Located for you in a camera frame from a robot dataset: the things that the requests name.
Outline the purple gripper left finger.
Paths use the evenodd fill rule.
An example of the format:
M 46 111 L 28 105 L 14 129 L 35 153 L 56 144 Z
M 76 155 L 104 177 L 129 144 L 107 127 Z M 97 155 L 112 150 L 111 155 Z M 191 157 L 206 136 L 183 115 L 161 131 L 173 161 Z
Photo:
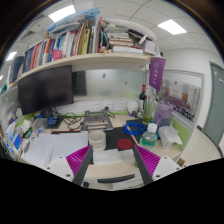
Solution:
M 92 146 L 86 146 L 67 157 L 59 156 L 52 161 L 46 170 L 65 180 L 68 180 L 78 186 L 81 186 L 86 174 L 87 168 L 92 161 Z

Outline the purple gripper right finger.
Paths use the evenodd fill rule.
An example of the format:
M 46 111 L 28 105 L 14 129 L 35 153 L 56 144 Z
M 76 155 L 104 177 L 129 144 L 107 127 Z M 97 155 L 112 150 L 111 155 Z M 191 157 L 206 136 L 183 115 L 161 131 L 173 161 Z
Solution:
M 133 151 L 145 185 L 181 170 L 181 167 L 168 156 L 159 157 L 137 145 Z

